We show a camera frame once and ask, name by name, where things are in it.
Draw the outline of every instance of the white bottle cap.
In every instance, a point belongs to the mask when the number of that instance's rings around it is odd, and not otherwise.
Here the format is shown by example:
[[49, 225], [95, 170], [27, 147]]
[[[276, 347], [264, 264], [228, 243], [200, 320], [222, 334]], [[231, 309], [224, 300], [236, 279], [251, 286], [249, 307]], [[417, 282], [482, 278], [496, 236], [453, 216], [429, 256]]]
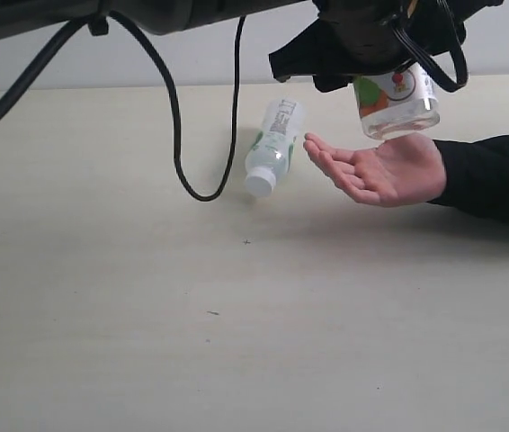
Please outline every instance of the white bottle cap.
[[276, 186], [276, 176], [266, 166], [255, 166], [245, 179], [246, 190], [256, 198], [264, 198], [272, 194]]

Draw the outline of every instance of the human hand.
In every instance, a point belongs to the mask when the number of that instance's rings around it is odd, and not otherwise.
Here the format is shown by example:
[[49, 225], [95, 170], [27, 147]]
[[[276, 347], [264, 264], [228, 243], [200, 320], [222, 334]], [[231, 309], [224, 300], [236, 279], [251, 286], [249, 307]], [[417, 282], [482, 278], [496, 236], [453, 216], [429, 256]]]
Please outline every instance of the human hand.
[[446, 187], [441, 153], [419, 133], [356, 151], [332, 148], [309, 133], [304, 148], [335, 186], [357, 203], [379, 207], [426, 203]]

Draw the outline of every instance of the clear plastic bottle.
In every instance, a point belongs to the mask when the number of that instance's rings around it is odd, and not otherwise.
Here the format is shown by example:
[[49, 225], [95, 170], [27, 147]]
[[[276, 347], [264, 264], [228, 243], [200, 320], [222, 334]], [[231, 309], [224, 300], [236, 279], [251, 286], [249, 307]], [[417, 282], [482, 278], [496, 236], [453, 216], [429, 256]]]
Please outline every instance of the clear plastic bottle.
[[245, 188], [253, 196], [264, 198], [290, 170], [290, 159], [304, 122], [302, 105], [291, 99], [272, 101], [263, 126], [245, 160]]
[[402, 74], [361, 76], [354, 94], [362, 130], [375, 140], [390, 140], [438, 124], [433, 80], [418, 64]]

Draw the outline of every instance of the white table surface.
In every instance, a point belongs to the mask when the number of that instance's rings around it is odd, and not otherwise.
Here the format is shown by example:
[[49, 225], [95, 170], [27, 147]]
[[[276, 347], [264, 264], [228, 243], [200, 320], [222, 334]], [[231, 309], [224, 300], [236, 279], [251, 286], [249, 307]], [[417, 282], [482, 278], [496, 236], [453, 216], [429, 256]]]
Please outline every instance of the white table surface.
[[[245, 85], [230, 185], [199, 203], [163, 89], [37, 91], [4, 119], [0, 432], [509, 431], [509, 228], [361, 207], [301, 148], [254, 202], [244, 156], [283, 95], [333, 144], [373, 144], [348, 91]], [[231, 89], [180, 96], [207, 192]], [[509, 133], [509, 76], [441, 100], [436, 138]]]

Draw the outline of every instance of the black sleeve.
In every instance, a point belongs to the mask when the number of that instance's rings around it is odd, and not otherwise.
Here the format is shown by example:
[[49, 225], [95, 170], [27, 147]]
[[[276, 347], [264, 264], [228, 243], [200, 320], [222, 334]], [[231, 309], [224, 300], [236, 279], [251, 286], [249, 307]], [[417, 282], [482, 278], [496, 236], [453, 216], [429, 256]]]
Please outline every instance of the black sleeve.
[[447, 184], [442, 196], [431, 203], [509, 224], [509, 136], [435, 143]]

